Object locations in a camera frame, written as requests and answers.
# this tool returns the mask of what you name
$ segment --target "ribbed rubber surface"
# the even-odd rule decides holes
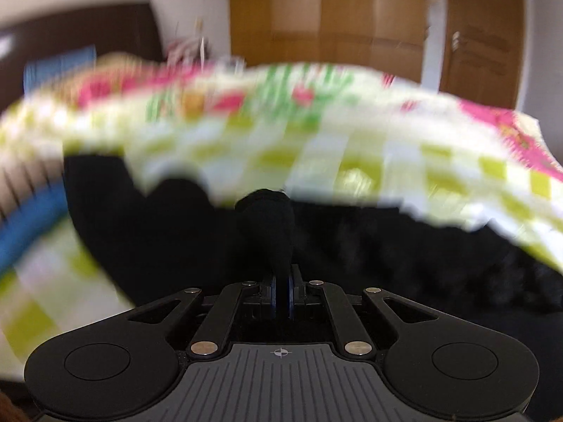
[[[525,420],[520,414],[507,419],[516,422],[520,417]],[[340,359],[326,344],[236,344],[227,357],[191,365],[168,397],[123,421],[436,422],[438,419],[402,403],[385,387],[371,365]]]

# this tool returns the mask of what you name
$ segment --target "blue fabric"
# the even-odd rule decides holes
[[[24,69],[24,93],[28,94],[50,79],[62,76],[76,67],[94,63],[96,47],[71,50],[59,56],[29,62]]]
[[[27,251],[33,241],[68,214],[63,181],[39,189],[0,228],[0,276]]]

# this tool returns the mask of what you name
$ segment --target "brown object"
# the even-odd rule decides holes
[[[0,111],[23,95],[25,65],[95,45],[98,56],[128,52],[161,62],[162,45],[150,3],[128,2],[72,9],[0,28]]]
[[[182,115],[195,118],[203,114],[205,108],[205,94],[196,91],[185,91],[181,97]]]
[[[448,0],[440,90],[514,108],[520,84],[524,0]]]
[[[233,55],[250,66],[331,62],[420,82],[426,0],[231,0]]]
[[[29,417],[0,392],[0,422],[29,422]]]
[[[0,169],[0,228],[4,221],[37,190],[63,176],[63,161],[19,162]]]

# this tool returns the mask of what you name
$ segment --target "pink flower pattern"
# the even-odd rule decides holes
[[[550,155],[533,137],[520,131],[513,111],[466,100],[460,100],[460,108],[475,120],[494,126],[512,154],[525,167],[563,181],[563,173],[555,168]]]
[[[410,112],[413,111],[418,106],[418,101],[416,100],[407,100],[401,105],[402,112]]]
[[[126,95],[140,89],[163,88],[175,81],[185,83],[200,74],[202,74],[202,70],[196,67],[164,66],[158,69],[145,68],[135,74],[124,76],[119,74],[100,75],[82,85],[78,94],[78,106],[85,108],[91,102],[103,100],[114,94]]]
[[[382,77],[382,83],[384,85],[384,89],[388,89],[389,87],[391,87],[391,84],[393,83],[394,79],[395,79],[394,75],[389,73],[384,73]]]
[[[223,95],[213,106],[213,111],[220,112],[236,112],[244,103],[246,94],[244,92],[232,92]]]
[[[293,89],[292,98],[300,106],[308,107],[315,99],[315,91],[303,85],[298,85]]]

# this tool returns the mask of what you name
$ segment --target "door handle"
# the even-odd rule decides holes
[[[455,52],[456,50],[458,50],[460,47],[463,47],[464,45],[467,44],[467,41],[463,38],[462,34],[460,31],[456,31],[452,36],[451,36],[451,51]]]

